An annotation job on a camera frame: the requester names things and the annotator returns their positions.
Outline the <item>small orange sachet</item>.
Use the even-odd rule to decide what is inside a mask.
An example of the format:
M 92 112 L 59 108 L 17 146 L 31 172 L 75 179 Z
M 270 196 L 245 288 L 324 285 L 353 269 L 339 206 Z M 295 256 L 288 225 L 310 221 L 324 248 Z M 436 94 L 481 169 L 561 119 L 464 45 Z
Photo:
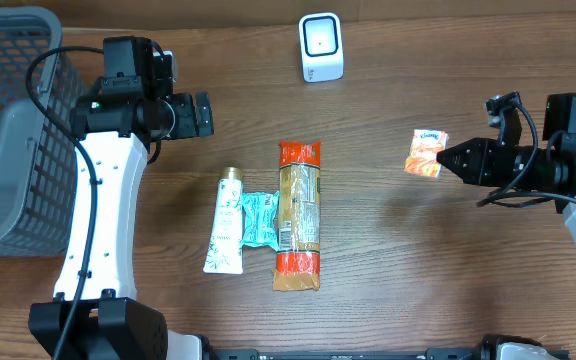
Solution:
M 409 174 L 438 178 L 442 165 L 437 154 L 446 149 L 449 136 L 446 132 L 430 129 L 415 129 L 404 171 Z

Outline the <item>teal snack packet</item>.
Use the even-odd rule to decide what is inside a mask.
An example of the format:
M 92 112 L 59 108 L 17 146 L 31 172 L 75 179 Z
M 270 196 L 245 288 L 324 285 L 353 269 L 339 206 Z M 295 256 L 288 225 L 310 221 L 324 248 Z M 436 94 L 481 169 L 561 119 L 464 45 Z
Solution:
M 244 193 L 242 209 L 244 230 L 240 247 L 270 247 L 279 249 L 275 220 L 278 212 L 279 192 Z

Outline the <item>white tube with gold cap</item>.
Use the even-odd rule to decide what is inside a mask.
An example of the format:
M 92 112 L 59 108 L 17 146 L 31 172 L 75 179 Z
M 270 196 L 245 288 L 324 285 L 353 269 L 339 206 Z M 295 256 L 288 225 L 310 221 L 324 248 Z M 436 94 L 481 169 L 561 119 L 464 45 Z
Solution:
M 218 182 L 216 205 L 204 273 L 242 274 L 242 171 L 226 167 Z

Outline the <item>orange long noodle packet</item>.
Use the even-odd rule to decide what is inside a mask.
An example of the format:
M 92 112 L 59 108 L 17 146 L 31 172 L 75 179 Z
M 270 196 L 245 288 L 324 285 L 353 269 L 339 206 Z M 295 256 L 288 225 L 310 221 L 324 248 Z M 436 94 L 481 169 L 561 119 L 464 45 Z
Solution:
M 321 143 L 280 143 L 275 291 L 320 288 Z

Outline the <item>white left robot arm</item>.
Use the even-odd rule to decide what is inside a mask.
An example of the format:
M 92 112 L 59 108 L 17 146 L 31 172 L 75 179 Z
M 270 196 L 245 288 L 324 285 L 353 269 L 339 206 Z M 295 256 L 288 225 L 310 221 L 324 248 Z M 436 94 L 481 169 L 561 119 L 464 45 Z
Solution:
M 136 202 L 149 145 L 191 119 L 192 100 L 87 95 L 71 112 L 80 146 L 66 259 L 53 299 L 32 305 L 29 329 L 54 359 L 212 359 L 201 335 L 169 330 L 137 300 Z

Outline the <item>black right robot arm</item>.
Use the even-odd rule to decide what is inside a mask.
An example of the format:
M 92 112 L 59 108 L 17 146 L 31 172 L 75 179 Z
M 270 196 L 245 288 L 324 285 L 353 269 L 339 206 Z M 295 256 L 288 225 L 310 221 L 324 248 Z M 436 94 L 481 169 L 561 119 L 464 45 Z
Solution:
M 503 199 L 552 199 L 576 245 L 576 154 L 548 156 L 534 146 L 499 145 L 473 138 L 437 154 L 437 161 L 466 184 L 503 188 L 480 201 L 483 207 Z

